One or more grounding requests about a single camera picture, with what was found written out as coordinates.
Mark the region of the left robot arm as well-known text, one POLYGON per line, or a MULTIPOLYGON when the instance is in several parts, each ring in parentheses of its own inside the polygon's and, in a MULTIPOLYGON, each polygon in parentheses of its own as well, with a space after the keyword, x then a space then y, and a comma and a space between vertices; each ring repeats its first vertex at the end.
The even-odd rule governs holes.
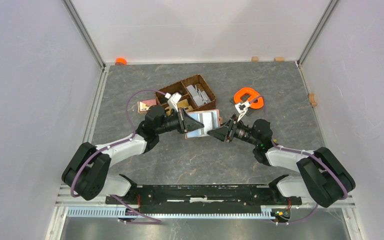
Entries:
POLYGON ((109 169, 130 157, 152 150, 161 134, 177 131, 180 134, 204 128, 204 124, 191 117, 183 108, 166 115, 161 105, 147 111, 137 129, 125 138, 106 144, 82 143, 74 153, 61 180, 70 186, 74 198, 90 201, 99 194, 116 195, 125 204, 137 198, 134 183, 124 175, 109 176, 109 169))

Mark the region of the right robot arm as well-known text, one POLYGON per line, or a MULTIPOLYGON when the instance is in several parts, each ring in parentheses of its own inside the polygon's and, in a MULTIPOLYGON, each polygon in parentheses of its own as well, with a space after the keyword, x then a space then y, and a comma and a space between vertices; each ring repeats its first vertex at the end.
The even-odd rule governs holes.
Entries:
POLYGON ((222 142, 241 140, 254 146, 256 161, 269 167, 280 167, 299 173, 282 176, 272 182, 269 199, 282 204, 289 197, 312 198, 319 206, 330 207, 344 200, 356 188, 356 182, 338 158, 327 147, 316 150, 298 150, 284 147, 273 140, 271 124, 257 119, 252 126, 243 124, 233 115, 208 135, 222 142))

